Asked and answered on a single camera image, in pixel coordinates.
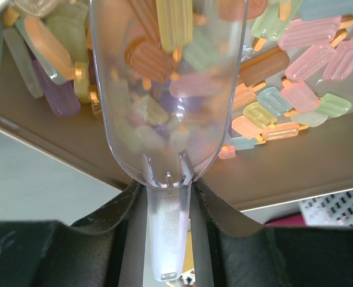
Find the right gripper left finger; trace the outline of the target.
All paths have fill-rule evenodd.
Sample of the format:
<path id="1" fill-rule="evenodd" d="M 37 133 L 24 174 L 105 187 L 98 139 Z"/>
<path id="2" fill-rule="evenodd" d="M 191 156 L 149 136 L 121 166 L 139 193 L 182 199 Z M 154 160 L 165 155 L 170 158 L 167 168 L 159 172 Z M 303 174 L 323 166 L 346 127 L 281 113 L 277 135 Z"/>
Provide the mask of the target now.
<path id="1" fill-rule="evenodd" d="M 143 187 L 72 225 L 0 221 L 0 286 L 142 286 Z"/>

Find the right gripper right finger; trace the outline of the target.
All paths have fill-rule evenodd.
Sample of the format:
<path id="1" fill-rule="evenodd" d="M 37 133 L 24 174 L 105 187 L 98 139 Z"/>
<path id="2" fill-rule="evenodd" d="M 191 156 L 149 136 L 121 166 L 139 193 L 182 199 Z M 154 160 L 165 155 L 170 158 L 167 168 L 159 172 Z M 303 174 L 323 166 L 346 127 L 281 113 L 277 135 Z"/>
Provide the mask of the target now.
<path id="1" fill-rule="evenodd" d="M 191 191 L 197 286 L 353 286 L 353 228 L 262 225 L 199 180 Z"/>

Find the gold tin pastel gummies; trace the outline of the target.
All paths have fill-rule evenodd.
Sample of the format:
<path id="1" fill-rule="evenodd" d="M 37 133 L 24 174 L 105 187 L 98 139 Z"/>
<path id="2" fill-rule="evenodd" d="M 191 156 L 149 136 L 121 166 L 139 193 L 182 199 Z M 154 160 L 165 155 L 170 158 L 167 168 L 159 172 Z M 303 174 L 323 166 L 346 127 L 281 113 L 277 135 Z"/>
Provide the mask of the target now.
<path id="1" fill-rule="evenodd" d="M 239 210 L 353 190 L 353 74 L 337 83 L 309 81 L 352 102 L 346 115 L 304 131 L 215 160 L 203 178 Z M 0 68 L 0 130 L 94 178 L 123 190 L 131 177 L 113 157 L 101 121 L 84 106 L 60 118 L 45 99 L 34 99 L 8 49 Z"/>

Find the clear plastic scoop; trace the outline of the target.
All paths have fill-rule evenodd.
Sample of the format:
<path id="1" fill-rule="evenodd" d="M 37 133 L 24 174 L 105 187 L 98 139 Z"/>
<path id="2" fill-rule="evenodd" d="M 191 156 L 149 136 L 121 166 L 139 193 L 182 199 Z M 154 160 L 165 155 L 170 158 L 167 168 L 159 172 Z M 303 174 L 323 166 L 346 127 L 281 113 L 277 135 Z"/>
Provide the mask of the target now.
<path id="1" fill-rule="evenodd" d="M 154 278 L 180 277 L 192 184 L 228 131 L 249 1 L 91 1 L 110 150 L 146 188 Z"/>

